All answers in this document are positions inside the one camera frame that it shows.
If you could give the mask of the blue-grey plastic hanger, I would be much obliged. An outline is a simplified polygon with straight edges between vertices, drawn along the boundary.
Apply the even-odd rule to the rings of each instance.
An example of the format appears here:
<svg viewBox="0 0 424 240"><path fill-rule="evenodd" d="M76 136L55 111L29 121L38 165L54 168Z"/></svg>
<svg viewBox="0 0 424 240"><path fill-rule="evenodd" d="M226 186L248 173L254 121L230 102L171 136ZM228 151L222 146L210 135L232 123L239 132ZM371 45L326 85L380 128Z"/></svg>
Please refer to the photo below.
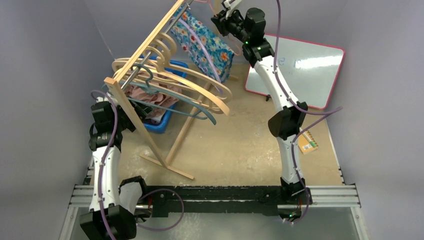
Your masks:
<svg viewBox="0 0 424 240"><path fill-rule="evenodd" d="M130 103L136 107L142 121L152 125L160 125L167 112L173 112L189 118L217 121L205 107L181 94L181 83L163 74L153 72L148 67L142 67L136 78L124 88L123 92ZM194 113L173 109L177 102L184 102L195 108Z"/></svg>

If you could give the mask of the pink garment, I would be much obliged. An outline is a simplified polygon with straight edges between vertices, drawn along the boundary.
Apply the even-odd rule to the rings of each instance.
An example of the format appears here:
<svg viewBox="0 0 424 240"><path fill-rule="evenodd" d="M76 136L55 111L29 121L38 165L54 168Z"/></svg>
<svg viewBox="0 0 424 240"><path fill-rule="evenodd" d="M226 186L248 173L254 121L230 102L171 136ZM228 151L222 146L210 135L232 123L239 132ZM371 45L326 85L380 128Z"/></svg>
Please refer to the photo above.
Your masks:
<svg viewBox="0 0 424 240"><path fill-rule="evenodd" d="M164 113L174 103L179 100L174 97L167 95L162 92L158 93L147 93L139 86L131 85L125 90L126 96L133 101L142 103L144 105L153 107L153 113L148 118L157 118L159 115Z"/></svg>

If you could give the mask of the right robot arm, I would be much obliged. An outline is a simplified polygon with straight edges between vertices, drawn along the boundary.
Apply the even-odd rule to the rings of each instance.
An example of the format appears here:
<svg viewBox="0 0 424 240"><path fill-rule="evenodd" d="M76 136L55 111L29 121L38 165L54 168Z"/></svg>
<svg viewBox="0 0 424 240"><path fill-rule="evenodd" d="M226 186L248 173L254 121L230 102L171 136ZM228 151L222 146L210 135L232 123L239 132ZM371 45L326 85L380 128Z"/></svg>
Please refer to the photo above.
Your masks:
<svg viewBox="0 0 424 240"><path fill-rule="evenodd" d="M309 195L297 160L300 127L308 105L291 92L275 63L275 51L265 38L266 20L261 9L252 7L242 16L235 7L226 6L211 21L222 36L233 35L242 43L244 58L259 75L272 99L276 113L268 120L268 128L277 140L281 158L280 196L292 204L300 196Z"/></svg>

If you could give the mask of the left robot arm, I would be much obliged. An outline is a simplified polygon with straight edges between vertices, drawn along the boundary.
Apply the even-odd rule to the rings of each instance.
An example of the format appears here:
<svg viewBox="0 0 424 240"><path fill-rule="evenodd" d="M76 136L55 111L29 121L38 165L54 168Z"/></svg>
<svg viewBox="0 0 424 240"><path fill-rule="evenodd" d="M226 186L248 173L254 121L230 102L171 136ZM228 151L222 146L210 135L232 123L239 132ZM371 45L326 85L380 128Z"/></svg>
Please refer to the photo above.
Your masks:
<svg viewBox="0 0 424 240"><path fill-rule="evenodd" d="M131 240L136 237L136 206L146 203L149 191L141 176L119 181L122 131L135 130L124 111L108 100L91 106L94 123L89 130L89 148L94 163L93 193L88 212L79 225L90 240Z"/></svg>

